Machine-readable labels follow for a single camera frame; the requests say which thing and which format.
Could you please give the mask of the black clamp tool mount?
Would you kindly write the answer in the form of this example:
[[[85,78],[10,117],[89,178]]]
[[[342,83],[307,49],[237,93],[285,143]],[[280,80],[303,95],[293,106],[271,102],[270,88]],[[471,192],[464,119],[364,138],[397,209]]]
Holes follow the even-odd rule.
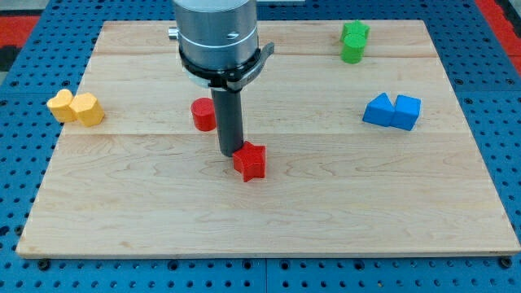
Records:
[[[257,48],[253,56],[245,63],[231,69],[212,70],[192,63],[180,50],[183,69],[189,79],[203,88],[224,91],[241,91],[254,81],[265,66],[267,59],[274,53],[274,43],[269,42],[262,49]]]

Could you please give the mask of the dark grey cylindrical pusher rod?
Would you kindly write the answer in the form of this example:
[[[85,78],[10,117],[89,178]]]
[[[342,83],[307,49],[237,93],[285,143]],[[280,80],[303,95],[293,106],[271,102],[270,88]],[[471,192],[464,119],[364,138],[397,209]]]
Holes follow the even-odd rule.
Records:
[[[241,95],[225,90],[211,90],[221,153],[232,157],[243,146]]]

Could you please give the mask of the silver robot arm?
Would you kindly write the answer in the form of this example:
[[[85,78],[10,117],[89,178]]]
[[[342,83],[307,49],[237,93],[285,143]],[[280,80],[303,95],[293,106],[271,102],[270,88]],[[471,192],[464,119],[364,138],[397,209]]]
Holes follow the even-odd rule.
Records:
[[[255,0],[172,0],[188,77],[211,91],[221,153],[243,147],[241,91],[274,53],[260,45]]]

